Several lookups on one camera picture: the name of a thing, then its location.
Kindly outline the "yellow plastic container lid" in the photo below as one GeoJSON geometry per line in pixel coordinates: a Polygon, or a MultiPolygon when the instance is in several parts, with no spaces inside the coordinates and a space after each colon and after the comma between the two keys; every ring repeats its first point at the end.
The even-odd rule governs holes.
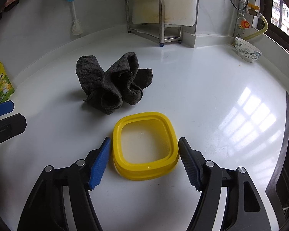
{"type": "Polygon", "coordinates": [[[170,120],[158,112],[120,119],[113,130],[113,162],[129,180],[150,180],[170,173],[179,159],[170,120]]]}

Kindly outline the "black kitchen sink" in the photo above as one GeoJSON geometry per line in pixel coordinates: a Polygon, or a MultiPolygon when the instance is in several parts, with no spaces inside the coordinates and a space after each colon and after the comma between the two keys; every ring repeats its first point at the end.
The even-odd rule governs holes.
{"type": "Polygon", "coordinates": [[[277,218],[280,230],[289,230],[289,94],[285,132],[278,161],[265,190],[277,218]]]}

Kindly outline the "yellow green seasoning pouch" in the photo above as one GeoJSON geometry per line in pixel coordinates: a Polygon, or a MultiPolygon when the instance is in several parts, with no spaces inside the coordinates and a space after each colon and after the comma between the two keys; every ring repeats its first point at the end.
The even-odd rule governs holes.
{"type": "Polygon", "coordinates": [[[0,61],[0,103],[7,101],[14,92],[15,89],[0,61]]]}

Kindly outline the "dark grey cloth rag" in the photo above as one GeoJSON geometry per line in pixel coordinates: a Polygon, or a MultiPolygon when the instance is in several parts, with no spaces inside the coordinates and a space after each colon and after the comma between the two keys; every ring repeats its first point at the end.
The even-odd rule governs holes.
{"type": "Polygon", "coordinates": [[[139,68],[134,52],[125,53],[106,71],[95,56],[82,56],[76,62],[76,75],[87,95],[84,101],[107,115],[120,109],[124,102],[136,105],[153,80],[152,69],[139,68]]]}

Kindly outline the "white bottle brush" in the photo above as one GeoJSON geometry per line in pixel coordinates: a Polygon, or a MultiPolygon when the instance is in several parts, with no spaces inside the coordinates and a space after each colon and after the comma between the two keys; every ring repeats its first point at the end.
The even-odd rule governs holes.
{"type": "Polygon", "coordinates": [[[71,33],[73,35],[82,35],[84,30],[76,15],[76,7],[75,7],[76,0],[67,0],[67,1],[69,2],[70,9],[71,9],[71,17],[72,17],[71,33]]]}

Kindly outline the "white patterned ceramic bowl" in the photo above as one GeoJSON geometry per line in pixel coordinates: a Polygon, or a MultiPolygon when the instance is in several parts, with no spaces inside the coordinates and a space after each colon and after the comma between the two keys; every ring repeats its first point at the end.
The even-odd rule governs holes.
{"type": "Polygon", "coordinates": [[[250,63],[257,61],[262,55],[262,52],[258,48],[238,37],[235,38],[234,46],[237,55],[250,63]]]}

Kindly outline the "steel cutting board rack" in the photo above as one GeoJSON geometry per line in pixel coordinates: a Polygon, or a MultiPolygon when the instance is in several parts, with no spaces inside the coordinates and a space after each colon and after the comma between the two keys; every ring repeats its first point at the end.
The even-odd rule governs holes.
{"type": "Polygon", "coordinates": [[[183,26],[165,20],[164,0],[125,0],[127,32],[165,44],[183,41],[183,26]]]}

